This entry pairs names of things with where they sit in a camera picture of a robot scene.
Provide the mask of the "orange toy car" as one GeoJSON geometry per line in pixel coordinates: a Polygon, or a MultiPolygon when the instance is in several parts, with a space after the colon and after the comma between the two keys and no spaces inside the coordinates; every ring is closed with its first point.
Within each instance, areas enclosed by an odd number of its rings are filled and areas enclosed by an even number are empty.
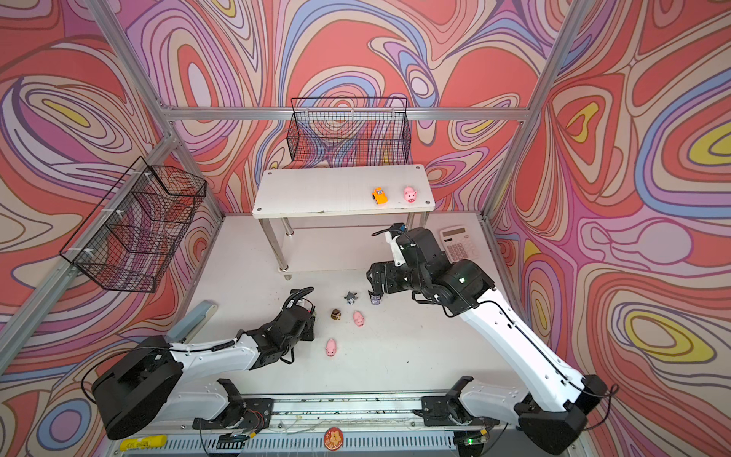
{"type": "Polygon", "coordinates": [[[388,203],[388,196],[386,196],[385,191],[381,188],[373,190],[372,198],[378,206],[386,205],[386,203],[388,203]]]}

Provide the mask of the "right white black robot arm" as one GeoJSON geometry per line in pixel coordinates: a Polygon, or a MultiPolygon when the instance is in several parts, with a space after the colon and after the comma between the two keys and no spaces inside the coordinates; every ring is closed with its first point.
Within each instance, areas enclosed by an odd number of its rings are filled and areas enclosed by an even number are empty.
{"type": "Polygon", "coordinates": [[[395,223],[381,232],[393,258],[370,266],[370,294],[408,291],[415,303],[463,320],[524,384],[511,390],[465,375],[443,397],[422,401],[415,413],[427,426],[514,425],[554,456],[592,430],[588,416],[601,403],[612,403],[618,385],[607,386],[599,375],[573,369],[515,312],[481,267],[468,259],[450,261],[430,230],[395,223]]]}

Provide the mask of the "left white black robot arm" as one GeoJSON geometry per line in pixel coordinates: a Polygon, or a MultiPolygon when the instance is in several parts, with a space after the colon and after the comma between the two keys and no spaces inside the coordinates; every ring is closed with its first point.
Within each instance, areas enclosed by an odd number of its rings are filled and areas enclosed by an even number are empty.
{"type": "Polygon", "coordinates": [[[258,329],[228,339],[173,343],[162,336],[145,339],[126,352],[91,385],[110,440],[127,439],[161,422],[192,421],[196,430],[266,426],[263,413],[249,407],[227,375],[294,361],[295,346],[314,339],[316,313],[312,287],[294,289],[276,317],[258,329]]]}

